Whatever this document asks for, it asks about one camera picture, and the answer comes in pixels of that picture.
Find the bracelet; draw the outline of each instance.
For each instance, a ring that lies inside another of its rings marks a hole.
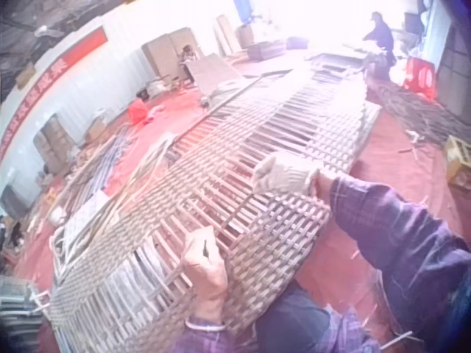
[[[226,325],[202,326],[202,325],[192,324],[189,318],[185,320],[185,326],[195,331],[205,331],[205,332],[221,332],[221,331],[226,330]]]

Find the corrugated metal wall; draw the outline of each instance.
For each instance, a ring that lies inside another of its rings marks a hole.
[[[72,139],[80,143],[96,110],[106,108],[118,114],[152,79],[154,74],[142,44],[189,26],[203,53],[217,52],[213,22],[222,13],[238,24],[232,0],[138,0],[93,19],[45,53],[36,63],[36,75],[28,85],[23,90],[14,89],[3,103],[0,135],[36,79],[67,48],[98,26],[105,28],[109,40],[61,77],[28,115],[0,165],[0,192],[10,182],[31,204],[40,193],[35,177],[43,169],[32,139],[47,120],[56,113]]]
[[[437,71],[442,61],[443,50],[450,31],[451,17],[441,0],[433,0],[430,11],[420,57],[433,63],[435,71]]]

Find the hand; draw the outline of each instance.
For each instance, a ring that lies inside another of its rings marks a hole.
[[[182,263],[196,294],[194,315],[220,324],[227,291],[227,273],[213,227],[198,229],[185,237]]]
[[[323,167],[320,160],[307,160],[286,152],[275,152],[255,167],[254,193],[303,193],[315,196],[313,178]]]

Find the woven rattan panel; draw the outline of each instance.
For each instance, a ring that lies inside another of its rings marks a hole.
[[[310,251],[329,210],[299,195],[252,195],[272,151],[348,171],[364,141],[366,87],[357,76],[296,70],[247,90],[176,142],[176,162],[135,207],[95,238],[53,293],[51,318],[73,352],[167,352],[191,309],[185,233],[213,225],[227,260],[225,321],[253,322]]]

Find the worker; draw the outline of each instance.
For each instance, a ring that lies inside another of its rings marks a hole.
[[[23,243],[23,234],[21,233],[20,221],[17,221],[15,226],[13,226],[10,243],[13,245],[15,251],[18,252],[18,247]]]
[[[378,48],[383,51],[380,54],[372,55],[374,57],[372,61],[375,61],[373,76],[376,79],[389,81],[389,71],[392,66],[396,65],[396,58],[393,54],[394,39],[392,32],[380,13],[373,12],[371,19],[375,22],[375,28],[363,40],[375,41]]]
[[[3,250],[5,238],[7,237],[7,228],[3,221],[3,216],[0,215],[0,252]]]
[[[182,66],[185,75],[191,81],[191,84],[194,84],[194,78],[188,69],[187,64],[191,61],[198,60],[198,54],[193,50],[191,45],[186,45],[183,47],[182,54],[180,54],[180,66]]]
[[[253,185],[254,193],[301,193],[329,204],[336,223],[381,270],[404,332],[424,340],[427,352],[462,352],[450,347],[471,337],[470,325],[463,325],[470,317],[471,254],[444,221],[387,185],[334,174],[292,154],[268,156],[256,167]],[[211,228],[188,236],[182,261],[196,296],[173,352],[234,352],[222,319],[227,273]],[[321,308],[296,282],[255,322],[255,331],[260,353],[380,352],[353,309],[340,315]]]

